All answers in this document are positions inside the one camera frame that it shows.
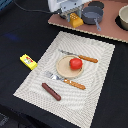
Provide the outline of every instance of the white placemat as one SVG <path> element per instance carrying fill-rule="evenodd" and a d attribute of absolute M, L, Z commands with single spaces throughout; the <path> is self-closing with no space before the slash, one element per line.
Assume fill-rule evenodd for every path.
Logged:
<path fill-rule="evenodd" d="M 31 71 L 14 96 L 81 128 L 89 128 L 114 48 L 115 46 L 112 44 L 61 31 L 39 60 L 38 67 Z M 98 59 L 98 63 L 84 61 L 84 72 L 73 79 L 73 81 L 85 85 L 85 90 L 44 76 L 44 72 L 47 70 L 59 76 L 55 68 L 56 62 L 65 55 L 58 49 Z M 41 87 L 42 83 L 47 83 L 61 95 L 61 101 L 56 101 L 47 93 Z"/>

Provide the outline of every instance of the metal pan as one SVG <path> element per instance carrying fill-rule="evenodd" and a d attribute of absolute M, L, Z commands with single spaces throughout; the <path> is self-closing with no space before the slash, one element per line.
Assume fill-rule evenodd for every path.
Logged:
<path fill-rule="evenodd" d="M 88 6 L 82 10 L 82 19 L 86 24 L 96 24 L 97 30 L 101 31 L 99 23 L 102 21 L 103 10 L 96 6 Z"/>

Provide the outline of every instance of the wooden handle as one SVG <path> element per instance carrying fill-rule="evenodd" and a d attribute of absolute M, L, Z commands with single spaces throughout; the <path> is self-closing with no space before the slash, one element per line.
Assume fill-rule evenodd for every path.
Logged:
<path fill-rule="evenodd" d="M 87 61 L 90 61 L 90 62 L 94 62 L 94 63 L 97 63 L 98 62 L 98 60 L 97 59 L 94 59 L 94 58 L 90 58 L 90 57 L 86 57 L 86 56 L 82 56 L 82 55 L 79 55 L 78 57 L 80 59 L 87 60 Z"/>
<path fill-rule="evenodd" d="M 82 89 L 82 90 L 86 89 L 84 85 L 78 84 L 78 83 L 73 82 L 73 81 L 68 80 L 68 79 L 64 79 L 64 82 L 67 83 L 67 84 L 70 84 L 70 85 L 72 85 L 72 86 L 74 86 L 74 87 L 77 87 L 77 88 L 79 88 L 79 89 Z"/>

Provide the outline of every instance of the tomato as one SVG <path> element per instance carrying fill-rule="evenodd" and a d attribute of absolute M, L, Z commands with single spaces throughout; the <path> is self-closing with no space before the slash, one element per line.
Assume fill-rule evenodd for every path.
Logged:
<path fill-rule="evenodd" d="M 83 65 L 82 60 L 79 58 L 73 58 L 70 60 L 70 68 L 72 70 L 80 69 L 82 65 Z"/>

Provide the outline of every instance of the black table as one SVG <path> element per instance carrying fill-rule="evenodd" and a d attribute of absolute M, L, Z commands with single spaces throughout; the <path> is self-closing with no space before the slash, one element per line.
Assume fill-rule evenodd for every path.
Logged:
<path fill-rule="evenodd" d="M 25 0 L 18 1 L 18 4 L 26 9 L 49 11 L 47 0 Z M 0 105 L 53 128 L 78 128 L 13 96 L 31 71 L 20 61 L 20 57 L 28 54 L 38 62 L 59 31 L 64 31 L 115 45 L 91 128 L 127 128 L 128 44 L 49 25 L 50 16 L 23 11 L 13 3 L 0 13 Z"/>

